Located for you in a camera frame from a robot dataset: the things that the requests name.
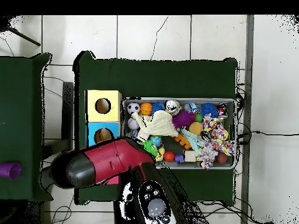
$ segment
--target purple cup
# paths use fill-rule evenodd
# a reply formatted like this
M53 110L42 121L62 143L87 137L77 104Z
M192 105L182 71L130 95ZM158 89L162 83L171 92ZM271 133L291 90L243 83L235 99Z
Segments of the purple cup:
M0 177L15 180L20 176L21 169L20 163L0 163Z

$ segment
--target green table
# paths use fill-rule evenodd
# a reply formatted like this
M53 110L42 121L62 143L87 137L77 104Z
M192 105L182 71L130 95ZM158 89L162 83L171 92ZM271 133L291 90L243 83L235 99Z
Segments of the green table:
M235 98L234 58L224 61L132 61L94 59L89 51L74 61L75 145L85 146L85 90L118 90L123 97ZM233 202L234 171L174 170L192 201ZM76 190L79 202L118 199L119 186L106 185Z

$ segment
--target red ball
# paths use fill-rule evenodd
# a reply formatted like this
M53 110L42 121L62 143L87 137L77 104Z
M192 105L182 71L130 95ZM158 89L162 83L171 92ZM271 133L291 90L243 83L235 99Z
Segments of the red ball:
M173 162L175 160L175 154L171 151L166 151L164 154L164 159L167 162Z

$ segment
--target pink toy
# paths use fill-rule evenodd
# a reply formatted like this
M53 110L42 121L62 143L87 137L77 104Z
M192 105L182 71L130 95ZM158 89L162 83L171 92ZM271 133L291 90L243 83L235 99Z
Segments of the pink toy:
M192 122L195 122L196 115L188 111L181 111L179 114L172 117L172 123L175 128L187 128Z

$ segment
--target dark green cloth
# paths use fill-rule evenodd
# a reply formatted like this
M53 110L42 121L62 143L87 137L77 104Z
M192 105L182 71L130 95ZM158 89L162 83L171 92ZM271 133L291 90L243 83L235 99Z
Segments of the dark green cloth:
M236 67L234 58L179 62L99 60L93 59L90 52L80 53L74 62L74 70L79 72L80 147L85 146L85 90L118 90L123 97L234 99ZM190 200L223 200L232 204L233 169L174 170L174 173ZM105 190L79 190L79 197L87 199L86 195L95 201L108 197Z
M16 180L0 177L0 199L50 200L39 186L43 110L41 72L51 54L0 57L0 163L19 162Z

